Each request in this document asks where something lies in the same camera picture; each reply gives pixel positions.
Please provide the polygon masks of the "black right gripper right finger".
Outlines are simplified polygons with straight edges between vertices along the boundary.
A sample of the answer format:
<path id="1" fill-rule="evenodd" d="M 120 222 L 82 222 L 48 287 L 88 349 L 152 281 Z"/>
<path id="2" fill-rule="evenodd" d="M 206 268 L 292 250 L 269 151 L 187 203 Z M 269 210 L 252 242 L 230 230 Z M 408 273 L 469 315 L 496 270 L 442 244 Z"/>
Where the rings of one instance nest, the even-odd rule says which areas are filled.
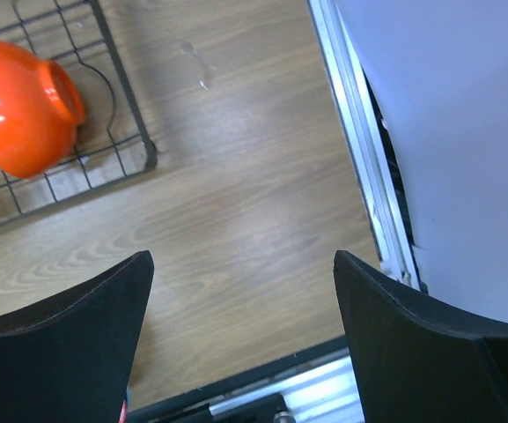
<path id="1" fill-rule="evenodd" d="M 342 325 L 367 422 L 508 422 L 508 323 L 334 259 Z"/>

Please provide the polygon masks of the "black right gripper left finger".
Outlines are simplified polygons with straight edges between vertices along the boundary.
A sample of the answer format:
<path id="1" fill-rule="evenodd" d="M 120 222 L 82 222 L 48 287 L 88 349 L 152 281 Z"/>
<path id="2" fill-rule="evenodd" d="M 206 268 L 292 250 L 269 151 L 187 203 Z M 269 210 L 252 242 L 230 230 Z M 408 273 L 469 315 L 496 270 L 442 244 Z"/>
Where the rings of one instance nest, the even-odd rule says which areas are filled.
<path id="1" fill-rule="evenodd" d="M 0 422 L 117 422 L 154 275 L 147 250 L 0 315 Z"/>

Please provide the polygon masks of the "orange-red bowl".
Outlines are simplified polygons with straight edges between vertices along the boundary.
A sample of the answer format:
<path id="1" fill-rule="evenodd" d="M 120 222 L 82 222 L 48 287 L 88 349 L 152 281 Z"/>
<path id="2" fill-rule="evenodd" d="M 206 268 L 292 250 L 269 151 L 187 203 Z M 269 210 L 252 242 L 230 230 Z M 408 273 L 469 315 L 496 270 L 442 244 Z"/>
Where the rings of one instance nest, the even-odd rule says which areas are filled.
<path id="1" fill-rule="evenodd" d="M 0 41 L 0 170 L 19 179 L 45 172 L 73 150 L 85 119 L 61 65 Z"/>

